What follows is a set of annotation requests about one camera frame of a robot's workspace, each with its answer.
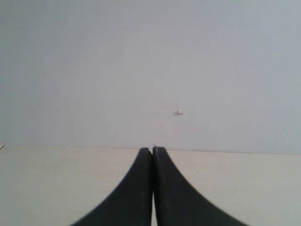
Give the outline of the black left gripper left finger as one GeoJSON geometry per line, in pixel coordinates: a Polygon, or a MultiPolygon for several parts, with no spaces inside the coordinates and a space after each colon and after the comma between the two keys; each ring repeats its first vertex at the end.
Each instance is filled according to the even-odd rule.
{"type": "Polygon", "coordinates": [[[152,218],[152,154],[139,149],[127,174],[97,207],[74,226],[150,226],[152,218]]]}

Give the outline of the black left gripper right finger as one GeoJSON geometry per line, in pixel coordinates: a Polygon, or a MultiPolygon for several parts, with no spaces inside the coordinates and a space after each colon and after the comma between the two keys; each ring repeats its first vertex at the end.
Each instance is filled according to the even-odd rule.
{"type": "Polygon", "coordinates": [[[153,194],[158,226],[244,226],[200,194],[164,147],[152,150],[153,194]]]}

